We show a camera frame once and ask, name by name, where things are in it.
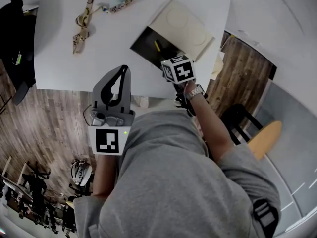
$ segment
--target silver watch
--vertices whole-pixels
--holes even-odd
[[[191,100],[195,95],[200,93],[204,94],[205,91],[203,90],[201,85],[197,85],[195,89],[191,90],[188,94],[186,94],[186,98],[187,100]]]

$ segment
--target white wall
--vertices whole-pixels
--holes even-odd
[[[35,225],[33,221],[24,218],[21,220],[19,214],[6,205],[5,196],[0,200],[0,228],[3,229],[10,238],[65,238],[65,233],[61,226],[57,226],[58,234],[54,234],[51,229],[44,229],[41,225]],[[77,234],[70,233],[71,238],[76,238]]]
[[[274,82],[317,115],[317,0],[232,0],[226,30],[273,62]]]
[[[267,153],[270,162],[266,158],[260,161],[280,194],[282,214],[275,233],[291,230],[307,220],[282,236],[304,238],[317,220],[317,117],[275,84],[270,85],[254,116],[263,126],[274,120],[283,123],[279,141]],[[250,136],[258,131],[252,124],[247,129]]]
[[[286,231],[277,238],[316,238],[317,212],[304,217],[294,228]]]

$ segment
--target cable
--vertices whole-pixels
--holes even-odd
[[[47,197],[58,197],[58,198],[63,198],[62,196],[48,196],[48,195],[44,195],[44,196],[47,196]]]
[[[233,37],[235,37],[233,34],[230,34],[230,36],[229,36],[229,38],[224,42],[224,44],[222,45],[222,47],[220,48],[220,50],[219,51],[222,51],[222,49],[223,49],[223,47],[224,47],[224,45],[226,45],[227,44],[227,42],[231,39],[231,38],[233,38]]]
[[[86,124],[87,124],[88,126],[90,126],[90,125],[87,123],[87,120],[86,120],[86,117],[85,117],[85,112],[86,112],[86,110],[87,110],[90,106],[91,106],[91,104],[83,111],[83,117],[84,117],[85,122],[86,122]]]
[[[229,41],[231,39],[231,36],[224,42],[224,44],[222,45],[222,47],[220,48],[220,51],[222,51],[222,49],[223,49],[223,47],[224,47],[224,45],[226,45],[227,44],[227,42]]]
[[[54,189],[47,189],[46,191],[53,192],[53,193],[59,195],[59,193],[56,190],[54,190]]]
[[[189,84],[189,81],[186,82],[185,87],[184,87],[184,92],[183,92],[183,95],[184,95],[184,97],[185,97],[185,103],[186,103],[186,105],[187,105],[186,88],[187,88],[188,84]]]

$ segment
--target person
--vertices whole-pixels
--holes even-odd
[[[50,226],[50,219],[48,209],[45,209],[44,217],[43,217],[43,227],[48,228]]]
[[[55,207],[51,204],[48,204],[49,209],[49,215],[50,215],[50,221],[51,221],[51,229],[54,232],[54,234],[58,234],[58,231],[56,230],[56,219],[55,219]]]
[[[18,200],[18,210],[19,218],[23,220],[24,216],[31,212],[31,208],[23,201],[23,199]]]
[[[72,202],[75,197],[70,196],[68,201]],[[70,231],[75,231],[75,214],[73,208],[66,205],[63,209],[63,228],[66,229],[65,234],[69,234]]]
[[[99,155],[92,196],[74,200],[79,238],[273,236],[276,187],[196,87],[184,92],[213,160],[186,111],[135,118],[123,155]]]

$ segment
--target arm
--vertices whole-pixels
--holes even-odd
[[[190,81],[186,92],[189,93],[195,88],[196,84]],[[221,156],[233,147],[229,132],[202,94],[194,96],[190,103],[196,113],[212,156],[215,162],[218,163]]]
[[[98,155],[93,183],[93,196],[106,200],[114,188],[115,157]]]

